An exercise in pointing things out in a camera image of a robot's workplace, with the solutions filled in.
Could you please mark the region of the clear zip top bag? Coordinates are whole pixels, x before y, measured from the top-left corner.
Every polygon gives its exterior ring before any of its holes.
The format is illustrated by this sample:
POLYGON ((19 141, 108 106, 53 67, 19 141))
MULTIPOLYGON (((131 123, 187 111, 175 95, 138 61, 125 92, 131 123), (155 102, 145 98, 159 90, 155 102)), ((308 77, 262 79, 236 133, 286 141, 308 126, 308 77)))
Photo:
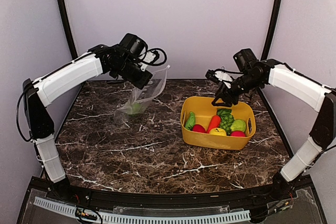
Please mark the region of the clear zip top bag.
POLYGON ((149 83, 142 90, 138 88, 133 89, 127 102, 123 106, 117 108, 114 113, 113 120, 116 125, 127 123, 131 118, 141 115, 141 114, 137 115, 126 114, 126 108, 128 104, 142 103, 147 109, 151 104, 151 102, 153 101, 153 99, 157 98, 163 92, 166 85, 167 72, 170 69, 170 67, 171 67, 170 65, 167 65, 164 69, 155 71, 149 83))

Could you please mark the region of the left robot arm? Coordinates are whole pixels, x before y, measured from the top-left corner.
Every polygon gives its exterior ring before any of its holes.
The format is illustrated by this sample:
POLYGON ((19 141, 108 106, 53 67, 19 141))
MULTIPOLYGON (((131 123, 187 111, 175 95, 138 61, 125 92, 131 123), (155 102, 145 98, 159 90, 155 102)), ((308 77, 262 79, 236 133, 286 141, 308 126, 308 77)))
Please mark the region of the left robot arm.
POLYGON ((150 51, 144 40, 126 34, 116 45, 97 45, 43 77, 24 81, 18 100, 24 104, 29 127, 29 138, 24 138, 24 141, 35 144, 49 179, 55 183, 53 191, 61 200, 71 200, 74 189, 63 181, 66 173, 56 148, 54 122, 47 107, 72 88, 105 73, 143 89, 153 76, 147 67, 152 66, 158 57, 159 53, 150 51))

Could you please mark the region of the green toy cabbage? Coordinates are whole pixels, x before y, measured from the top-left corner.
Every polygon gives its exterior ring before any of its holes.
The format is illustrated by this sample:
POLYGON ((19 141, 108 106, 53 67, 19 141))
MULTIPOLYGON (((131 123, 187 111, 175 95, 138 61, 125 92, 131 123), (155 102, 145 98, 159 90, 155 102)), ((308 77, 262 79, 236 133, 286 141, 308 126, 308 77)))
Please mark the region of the green toy cabbage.
POLYGON ((233 131, 241 131, 244 132, 246 131, 247 124, 244 120, 241 119, 236 119, 230 126, 230 130, 233 131))

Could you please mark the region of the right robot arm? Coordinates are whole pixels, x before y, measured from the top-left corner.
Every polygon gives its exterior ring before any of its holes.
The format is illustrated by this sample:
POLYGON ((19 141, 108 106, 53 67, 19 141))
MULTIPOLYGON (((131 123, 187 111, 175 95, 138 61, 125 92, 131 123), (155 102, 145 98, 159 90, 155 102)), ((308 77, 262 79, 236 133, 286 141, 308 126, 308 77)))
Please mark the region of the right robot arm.
POLYGON ((237 105, 242 94, 252 89, 271 86, 277 89, 289 112, 286 129, 308 130, 307 140, 301 141, 286 165, 274 176, 274 184, 268 188, 273 200, 280 199, 288 191, 288 184, 309 169, 327 151, 335 148, 335 89, 321 84, 287 63, 276 59, 259 60, 251 49, 242 49, 233 56, 238 70, 224 68, 208 70, 206 78, 220 87, 212 102, 214 106, 237 105))

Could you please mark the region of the yellow plastic basket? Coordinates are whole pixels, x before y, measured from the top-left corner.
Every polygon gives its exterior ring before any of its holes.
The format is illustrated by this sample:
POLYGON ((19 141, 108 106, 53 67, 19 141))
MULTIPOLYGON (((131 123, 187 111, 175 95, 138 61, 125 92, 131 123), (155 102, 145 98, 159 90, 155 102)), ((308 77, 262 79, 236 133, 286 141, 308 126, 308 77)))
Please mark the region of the yellow plastic basket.
POLYGON ((223 150, 241 150, 256 133, 256 122, 252 108, 243 102, 239 102, 230 108, 223 106, 213 106, 212 98, 190 97, 185 100, 181 110, 181 125, 183 141, 189 145, 223 149, 223 150), (232 115, 236 119, 244 120, 247 124, 245 137, 233 137, 231 135, 218 136, 207 133, 207 127, 214 115, 217 115, 218 109, 231 109, 232 115), (203 126, 206 133, 193 132, 187 130, 184 125, 188 119, 189 113, 194 112, 196 124, 203 126))

